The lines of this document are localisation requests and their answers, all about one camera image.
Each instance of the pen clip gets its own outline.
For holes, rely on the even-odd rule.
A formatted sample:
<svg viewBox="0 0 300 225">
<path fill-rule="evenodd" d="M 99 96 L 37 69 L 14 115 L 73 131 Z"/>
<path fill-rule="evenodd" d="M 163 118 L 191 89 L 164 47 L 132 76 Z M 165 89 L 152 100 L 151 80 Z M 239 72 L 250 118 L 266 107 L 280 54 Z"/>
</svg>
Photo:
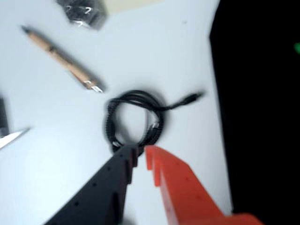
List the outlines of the pen clip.
<svg viewBox="0 0 300 225">
<path fill-rule="evenodd" d="M 86 88 L 89 90 L 94 90 L 95 92 L 103 92 L 98 86 L 95 81 L 82 81 L 80 80 L 75 73 L 71 72 L 70 73 Z"/>
</svg>

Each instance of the coiled black cable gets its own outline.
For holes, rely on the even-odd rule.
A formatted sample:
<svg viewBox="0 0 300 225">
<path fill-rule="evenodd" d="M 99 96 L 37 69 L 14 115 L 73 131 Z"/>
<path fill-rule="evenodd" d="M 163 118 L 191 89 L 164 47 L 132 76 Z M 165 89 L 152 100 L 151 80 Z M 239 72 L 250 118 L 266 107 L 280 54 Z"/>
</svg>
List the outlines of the coiled black cable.
<svg viewBox="0 0 300 225">
<path fill-rule="evenodd" d="M 137 144 L 139 147 L 139 154 L 141 155 L 145 145 L 153 145 L 159 139 L 164 128 L 165 111 L 194 102 L 202 95 L 203 93 L 189 95 L 183 100 L 170 106 L 162 106 L 152 95 L 141 90 L 131 90 L 118 98 L 111 99 L 107 107 L 108 115 L 106 118 L 105 131 L 107 139 L 112 144 L 112 151 L 115 153 L 119 148 L 124 146 L 124 144 L 116 138 L 116 126 L 113 119 L 114 113 L 121 103 L 139 106 L 154 112 L 157 116 L 157 121 L 150 126 L 144 137 Z"/>
</svg>

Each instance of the pen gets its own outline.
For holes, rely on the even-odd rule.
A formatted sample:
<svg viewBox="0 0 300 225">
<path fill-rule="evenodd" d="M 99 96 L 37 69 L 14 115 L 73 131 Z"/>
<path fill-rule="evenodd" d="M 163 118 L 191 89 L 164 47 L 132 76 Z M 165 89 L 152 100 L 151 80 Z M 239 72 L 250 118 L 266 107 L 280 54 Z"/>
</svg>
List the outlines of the pen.
<svg viewBox="0 0 300 225">
<path fill-rule="evenodd" d="M 101 93 L 103 92 L 96 81 L 92 80 L 91 77 L 78 65 L 74 64 L 69 59 L 66 59 L 59 49 L 50 44 L 36 32 L 23 26 L 22 29 L 35 44 L 51 55 L 52 58 L 58 61 L 63 67 L 68 69 L 87 89 Z"/>
</svg>

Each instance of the beige paper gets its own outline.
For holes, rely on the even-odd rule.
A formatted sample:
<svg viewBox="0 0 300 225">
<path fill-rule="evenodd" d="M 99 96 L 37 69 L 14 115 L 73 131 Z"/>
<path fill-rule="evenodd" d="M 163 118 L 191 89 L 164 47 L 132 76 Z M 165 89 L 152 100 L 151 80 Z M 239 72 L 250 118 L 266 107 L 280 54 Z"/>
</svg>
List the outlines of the beige paper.
<svg viewBox="0 0 300 225">
<path fill-rule="evenodd" d="M 108 14 L 118 13 L 144 5 L 155 3 L 161 0 L 102 0 Z"/>
</svg>

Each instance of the red plastic part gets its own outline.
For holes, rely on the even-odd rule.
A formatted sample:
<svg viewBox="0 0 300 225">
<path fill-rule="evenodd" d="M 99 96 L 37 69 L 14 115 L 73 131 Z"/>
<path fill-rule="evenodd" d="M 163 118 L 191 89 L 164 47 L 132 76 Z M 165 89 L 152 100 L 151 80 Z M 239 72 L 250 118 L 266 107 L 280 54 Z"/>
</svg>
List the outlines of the red plastic part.
<svg viewBox="0 0 300 225">
<path fill-rule="evenodd" d="M 250 214 L 225 217 L 188 164 L 156 146 L 145 151 L 170 225 L 262 225 Z"/>
</svg>

